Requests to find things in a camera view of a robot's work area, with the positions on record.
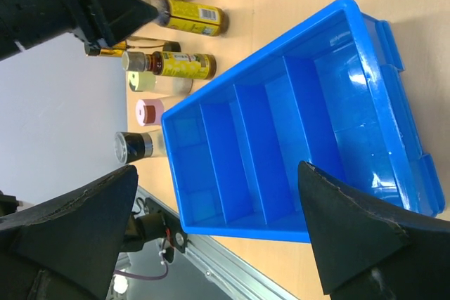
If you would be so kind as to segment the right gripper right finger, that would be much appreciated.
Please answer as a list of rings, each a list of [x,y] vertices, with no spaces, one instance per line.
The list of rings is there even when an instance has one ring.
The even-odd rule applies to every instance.
[[[449,222],[394,206],[308,162],[300,200],[323,293],[332,299],[448,299]]]

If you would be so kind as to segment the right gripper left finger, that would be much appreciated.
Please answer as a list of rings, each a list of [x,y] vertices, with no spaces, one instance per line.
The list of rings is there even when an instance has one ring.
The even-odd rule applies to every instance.
[[[1,298],[105,299],[137,184],[128,165],[1,217]]]

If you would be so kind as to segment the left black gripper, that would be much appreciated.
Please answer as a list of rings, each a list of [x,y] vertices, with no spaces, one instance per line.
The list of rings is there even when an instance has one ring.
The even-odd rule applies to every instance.
[[[114,46],[157,16],[143,0],[1,0],[1,59],[65,33]]]

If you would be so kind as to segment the yellow label bottle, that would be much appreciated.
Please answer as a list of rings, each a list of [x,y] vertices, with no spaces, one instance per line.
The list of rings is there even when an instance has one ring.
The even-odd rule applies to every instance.
[[[155,51],[152,54],[126,51],[122,55],[122,66],[130,72],[152,72],[163,77],[211,80],[217,71],[213,55]]]
[[[229,28],[229,17],[220,8],[181,0],[150,0],[156,7],[155,23],[161,27],[218,37]]]

